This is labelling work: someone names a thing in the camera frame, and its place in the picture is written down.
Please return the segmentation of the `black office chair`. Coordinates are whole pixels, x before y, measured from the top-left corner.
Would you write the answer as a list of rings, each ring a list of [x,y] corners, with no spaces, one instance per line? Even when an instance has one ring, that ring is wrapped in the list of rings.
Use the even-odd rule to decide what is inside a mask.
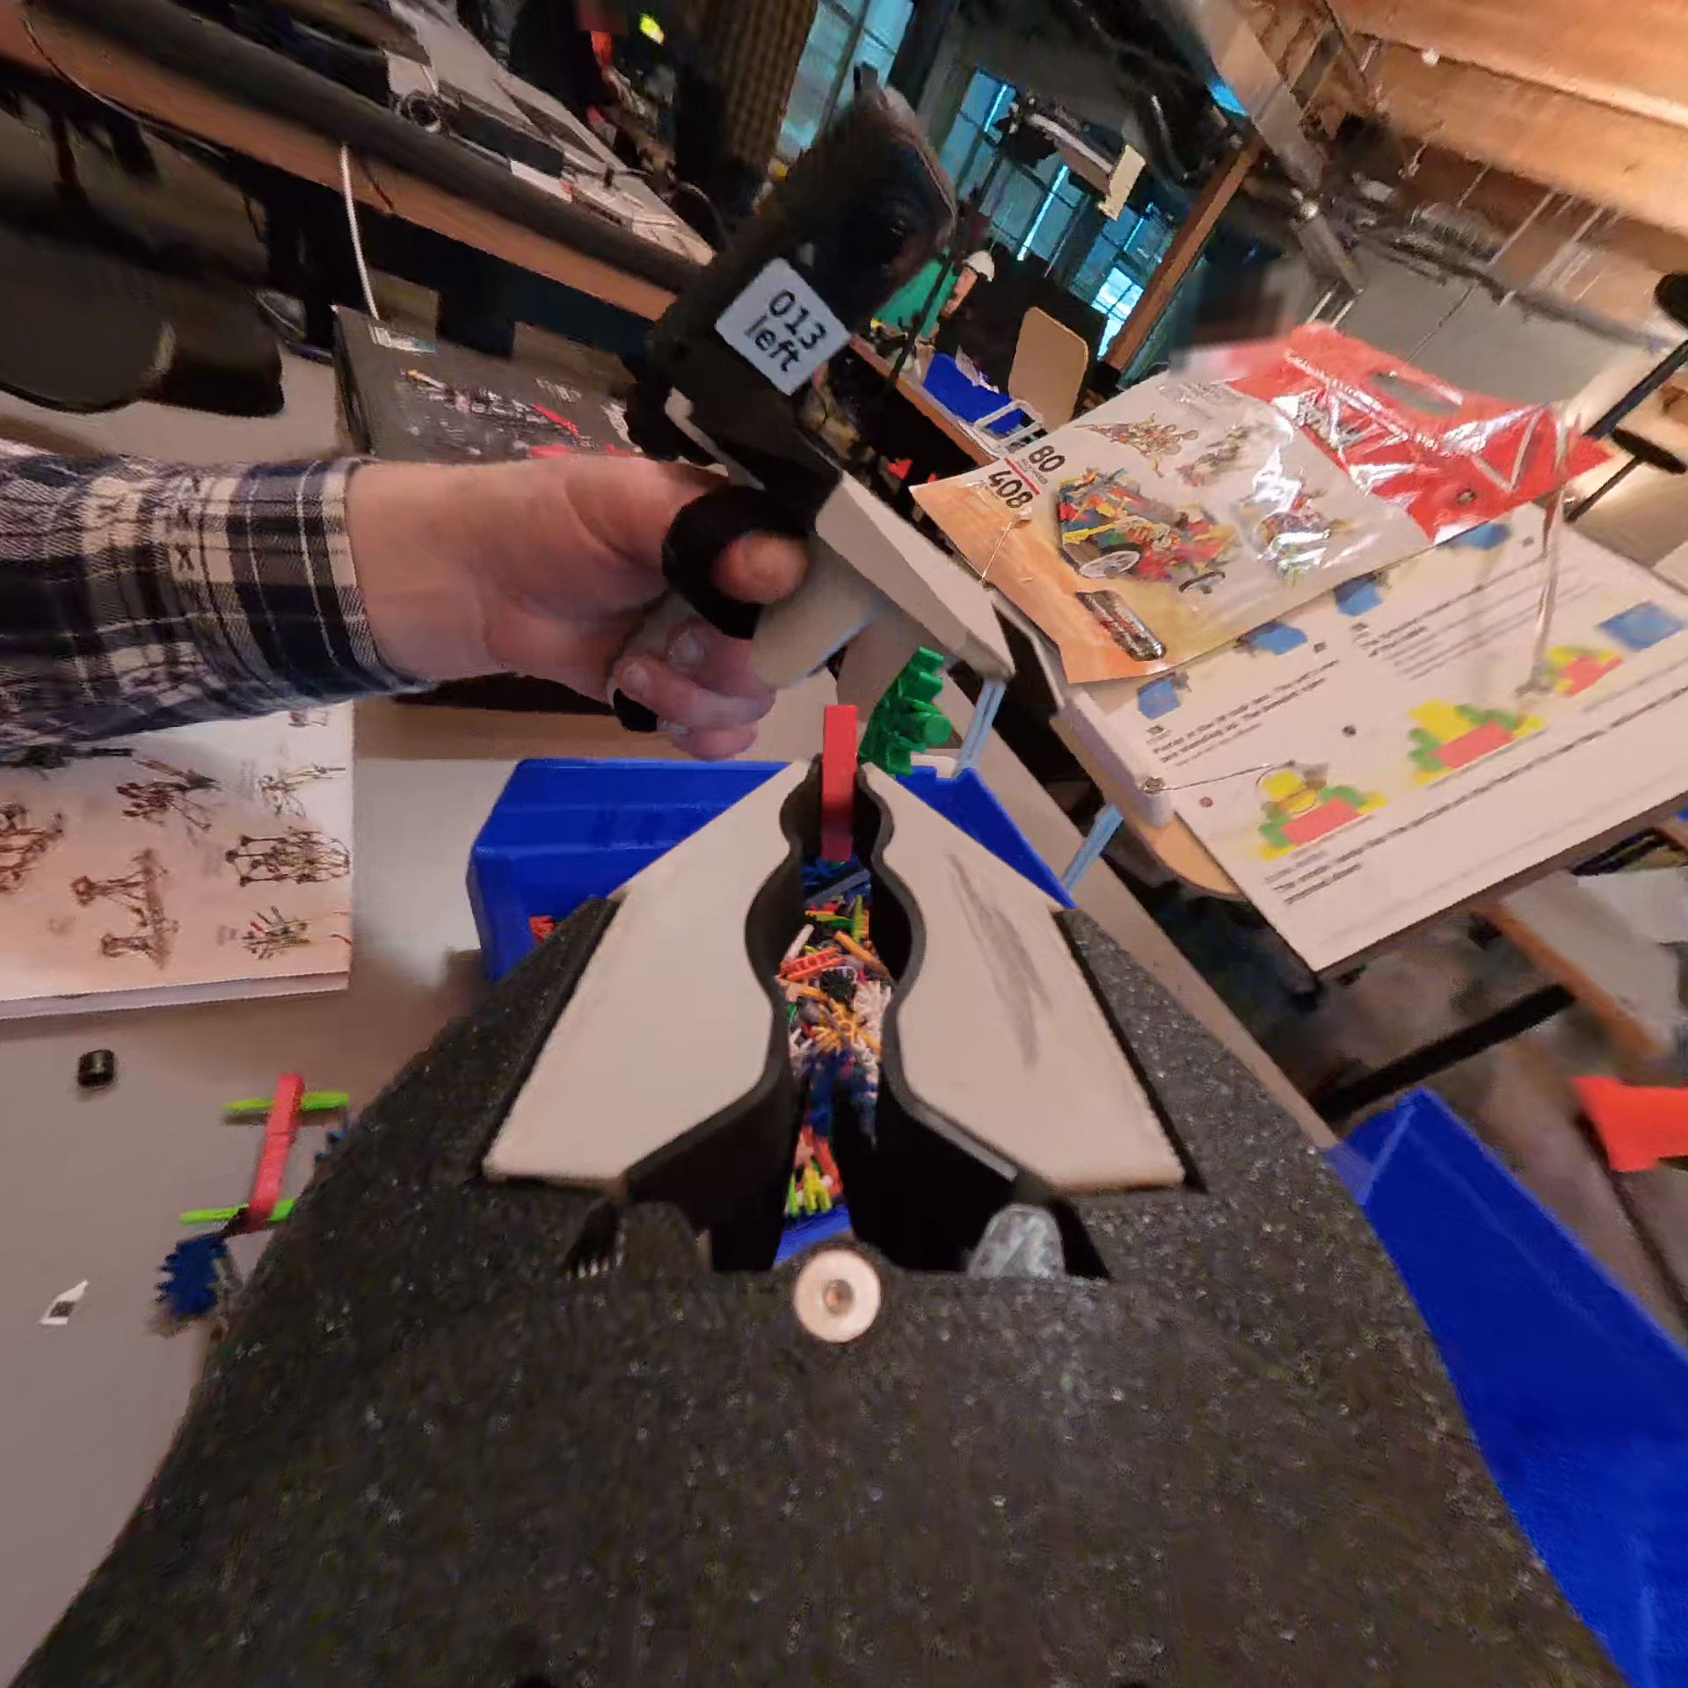
[[[243,199],[111,112],[4,94],[4,390],[57,411],[283,410]]]

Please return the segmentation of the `white printed instruction sheet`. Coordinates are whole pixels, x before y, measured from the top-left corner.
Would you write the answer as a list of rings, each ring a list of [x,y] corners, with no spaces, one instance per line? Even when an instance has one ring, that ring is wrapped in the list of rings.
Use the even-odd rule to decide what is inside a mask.
[[[4,1020],[334,994],[353,706],[4,755]]]

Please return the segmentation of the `instruction booklet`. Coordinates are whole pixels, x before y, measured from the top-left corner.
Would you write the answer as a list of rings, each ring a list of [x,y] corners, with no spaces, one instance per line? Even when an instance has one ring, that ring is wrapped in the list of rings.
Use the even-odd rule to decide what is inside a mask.
[[[1354,582],[1177,677],[1067,687],[1109,800],[1153,796],[1315,971],[1687,800],[1687,558],[1536,524]]]

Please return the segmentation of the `pile of construction toy pieces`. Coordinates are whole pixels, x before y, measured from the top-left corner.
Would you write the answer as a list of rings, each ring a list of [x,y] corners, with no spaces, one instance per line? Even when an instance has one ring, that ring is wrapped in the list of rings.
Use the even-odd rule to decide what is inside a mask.
[[[872,937],[872,876],[860,863],[804,872],[804,916],[778,966],[799,1086],[799,1138],[775,1259],[852,1230],[841,1142],[874,1142],[881,1057],[894,974]]]

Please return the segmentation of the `blue snowflake toy assembly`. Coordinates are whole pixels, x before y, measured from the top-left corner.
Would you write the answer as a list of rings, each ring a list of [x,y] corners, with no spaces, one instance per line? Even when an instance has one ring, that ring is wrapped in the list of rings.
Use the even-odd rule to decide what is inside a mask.
[[[917,648],[897,674],[897,682],[874,702],[868,726],[860,707],[835,702],[823,724],[820,784],[820,858],[847,863],[857,855],[857,771],[861,760],[906,776],[917,752],[938,751],[951,740],[951,724],[938,707],[947,658],[932,648]]]

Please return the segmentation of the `black printed toy box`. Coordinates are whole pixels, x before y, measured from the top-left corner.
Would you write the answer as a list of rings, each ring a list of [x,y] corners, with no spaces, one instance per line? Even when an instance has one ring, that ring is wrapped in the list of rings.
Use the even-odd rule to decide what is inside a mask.
[[[349,440],[404,462],[637,455],[633,378],[605,352],[561,343],[540,361],[485,357],[335,312],[335,382]]]

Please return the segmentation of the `empty blue plastic bin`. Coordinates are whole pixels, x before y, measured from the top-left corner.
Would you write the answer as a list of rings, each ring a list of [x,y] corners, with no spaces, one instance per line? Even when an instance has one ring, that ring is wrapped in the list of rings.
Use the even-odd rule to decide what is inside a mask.
[[[1687,1349],[1432,1090],[1327,1164],[1524,1538],[1630,1686],[1687,1682]]]

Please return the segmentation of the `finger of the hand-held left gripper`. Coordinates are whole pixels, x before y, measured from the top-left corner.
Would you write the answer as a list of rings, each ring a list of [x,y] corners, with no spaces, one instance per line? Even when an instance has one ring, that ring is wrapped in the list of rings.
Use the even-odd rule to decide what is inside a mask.
[[[1000,612],[972,569],[857,477],[841,477],[820,508],[820,590],[839,693],[890,689],[921,648],[984,682],[1014,674]]]

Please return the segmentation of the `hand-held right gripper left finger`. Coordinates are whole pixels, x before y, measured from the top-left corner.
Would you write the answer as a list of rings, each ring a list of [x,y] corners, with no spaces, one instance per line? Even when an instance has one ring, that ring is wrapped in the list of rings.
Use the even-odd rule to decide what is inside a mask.
[[[775,1262],[799,1142],[791,1018],[814,767],[786,767],[612,897],[490,1147],[490,1177],[671,1204],[717,1262]]]

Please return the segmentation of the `toy kit plastic bag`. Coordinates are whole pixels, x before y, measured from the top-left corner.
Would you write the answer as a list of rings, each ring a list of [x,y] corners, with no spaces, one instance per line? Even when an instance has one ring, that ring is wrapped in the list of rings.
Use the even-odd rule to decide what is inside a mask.
[[[1066,682],[1098,687],[1179,672],[1607,459],[1560,403],[1304,324],[1209,348],[914,505]]]

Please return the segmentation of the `red green toy assembly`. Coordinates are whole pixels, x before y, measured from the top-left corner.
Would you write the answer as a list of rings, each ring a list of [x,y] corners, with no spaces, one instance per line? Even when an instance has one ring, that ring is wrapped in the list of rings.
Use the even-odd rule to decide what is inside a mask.
[[[153,1284],[157,1320],[169,1331],[209,1327],[235,1307],[243,1292],[243,1245],[264,1241],[296,1210],[292,1168],[300,1138],[320,1133],[316,1159],[326,1159],[353,1129],[353,1097],[285,1072],[269,1093],[232,1102],[222,1118],[227,1125],[258,1125],[259,1148],[242,1200],[178,1212],[178,1239]]]

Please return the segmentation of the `white stand base blue posts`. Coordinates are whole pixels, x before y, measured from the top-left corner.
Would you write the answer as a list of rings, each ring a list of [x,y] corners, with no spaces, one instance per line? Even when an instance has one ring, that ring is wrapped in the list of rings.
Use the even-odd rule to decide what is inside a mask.
[[[1109,886],[1092,833],[1109,809],[1108,796],[1054,730],[1039,682],[1006,687],[981,743],[976,771],[1025,834],[1034,855],[1066,886],[1067,904],[1102,908]]]

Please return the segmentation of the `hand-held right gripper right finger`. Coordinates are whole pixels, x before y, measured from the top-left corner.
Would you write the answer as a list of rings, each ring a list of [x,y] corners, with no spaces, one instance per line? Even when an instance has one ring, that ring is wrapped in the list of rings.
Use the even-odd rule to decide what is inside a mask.
[[[890,773],[857,790],[897,969],[857,1234],[897,1266],[968,1266],[1012,1206],[1066,1241],[1083,1203],[1182,1191],[1185,1152],[1070,905]]]

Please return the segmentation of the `long dark office desk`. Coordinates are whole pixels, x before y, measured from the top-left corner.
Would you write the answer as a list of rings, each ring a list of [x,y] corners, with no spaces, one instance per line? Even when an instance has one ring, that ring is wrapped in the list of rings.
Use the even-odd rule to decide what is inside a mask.
[[[285,59],[264,68],[267,49],[169,2],[5,2],[4,59],[178,138],[326,191],[349,185],[375,213],[637,319],[658,319],[704,273],[647,230],[563,200]]]

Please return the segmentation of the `orange traffic cone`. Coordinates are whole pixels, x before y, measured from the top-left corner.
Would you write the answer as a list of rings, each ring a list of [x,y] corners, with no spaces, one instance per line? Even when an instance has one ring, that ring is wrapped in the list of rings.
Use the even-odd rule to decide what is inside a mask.
[[[1609,1171],[1687,1168],[1687,1086],[1588,1074],[1576,1077],[1572,1090]]]

